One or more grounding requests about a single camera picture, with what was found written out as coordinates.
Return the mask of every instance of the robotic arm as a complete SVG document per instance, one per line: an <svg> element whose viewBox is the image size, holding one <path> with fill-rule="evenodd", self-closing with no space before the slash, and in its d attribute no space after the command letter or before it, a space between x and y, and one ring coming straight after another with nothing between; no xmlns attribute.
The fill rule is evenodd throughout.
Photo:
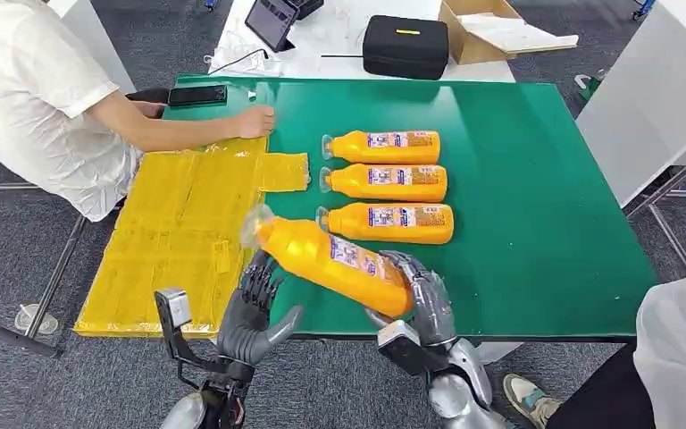
<svg viewBox="0 0 686 429"><path fill-rule="evenodd" d="M448 429L503 429L506 420L490 408L490 380L477 349L456 336L454 315L440 277L414 257L383 251L404 275L414 297L407 324L366 309L381 329L378 350L411 375L423 374L430 403Z"/></svg>
<svg viewBox="0 0 686 429"><path fill-rule="evenodd" d="M301 306L295 306L276 325L269 326L270 308L280 284L280 280L272 279L276 266L277 262L268 254L262 250L256 252L230 296L217 334L218 356L212 360L196 356L182 336L182 326L191 319L185 291L155 292L164 341L170 358L178 363L178 378L196 390L175 405L162 429L240 429L243 426L246 415L243 402L256 365L272 347L293 333L303 313ZM186 364L208 372L200 386L183 376L182 367Z"/></svg>
<svg viewBox="0 0 686 429"><path fill-rule="evenodd" d="M366 309L381 329L381 354L411 375L423 375L430 403L445 418L447 429L504 429L506 421L490 408L490 382L475 347L456 336L448 293L440 277L415 258L399 252L382 252L400 269L414 296L413 318L407 323ZM241 275L238 288L222 319L216 339L217 358L203 359L182 336L190 322L188 298L183 290L159 290L156 307L170 357L178 363L178 377L196 391L180 400L162 429L240 429L243 406L256 365L276 344L295 331L302 315L296 306L273 327L269 312L280 281L272 279L277 266L262 250ZM191 365L208 372L198 385L183 376Z"/></svg>

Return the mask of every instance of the smartphone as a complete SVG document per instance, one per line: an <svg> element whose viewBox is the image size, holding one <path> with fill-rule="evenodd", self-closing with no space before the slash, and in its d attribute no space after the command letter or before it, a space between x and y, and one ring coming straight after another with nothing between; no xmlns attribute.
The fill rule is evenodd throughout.
<svg viewBox="0 0 686 429"><path fill-rule="evenodd" d="M201 105L205 103L227 103L227 87L212 85L209 87L175 88L170 90L168 105Z"/></svg>

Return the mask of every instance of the orange bottle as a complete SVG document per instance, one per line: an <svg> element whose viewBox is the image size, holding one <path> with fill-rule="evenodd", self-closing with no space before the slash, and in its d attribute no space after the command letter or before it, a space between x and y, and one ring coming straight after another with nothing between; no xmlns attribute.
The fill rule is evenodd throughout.
<svg viewBox="0 0 686 429"><path fill-rule="evenodd" d="M323 231L314 221L253 209L241 231L244 246L261 246L289 273L397 317L412 307L411 291L386 257Z"/></svg>
<svg viewBox="0 0 686 429"><path fill-rule="evenodd" d="M363 132L345 136L322 136L322 157L338 157L350 163L435 164L440 156L436 131Z"/></svg>
<svg viewBox="0 0 686 429"><path fill-rule="evenodd" d="M448 175L439 165L353 164L335 171L323 167L320 189L352 198L439 203L448 190Z"/></svg>
<svg viewBox="0 0 686 429"><path fill-rule="evenodd" d="M454 234L454 212L445 204L353 203L327 210L317 209L323 230L351 240L445 244Z"/></svg>

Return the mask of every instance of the black carrying case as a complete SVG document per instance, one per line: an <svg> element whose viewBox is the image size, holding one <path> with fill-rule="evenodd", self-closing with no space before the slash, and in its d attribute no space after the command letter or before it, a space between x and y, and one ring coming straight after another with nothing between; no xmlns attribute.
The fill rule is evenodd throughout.
<svg viewBox="0 0 686 429"><path fill-rule="evenodd" d="M289 0L298 8L297 20L303 20L324 4L324 0Z"/></svg>
<svg viewBox="0 0 686 429"><path fill-rule="evenodd" d="M437 80L448 64L448 26L441 21L374 15L362 46L372 74Z"/></svg>

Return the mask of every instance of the white shirt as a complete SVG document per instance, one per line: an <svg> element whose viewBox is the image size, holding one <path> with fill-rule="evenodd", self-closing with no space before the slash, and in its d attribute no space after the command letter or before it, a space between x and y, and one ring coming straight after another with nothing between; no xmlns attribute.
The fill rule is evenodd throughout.
<svg viewBox="0 0 686 429"><path fill-rule="evenodd" d="M0 161L91 221L127 195L141 153L85 112L118 86L39 0L0 0Z"/></svg>
<svg viewBox="0 0 686 429"><path fill-rule="evenodd" d="M686 428L686 278L655 286L638 311L635 368L657 429Z"/></svg>

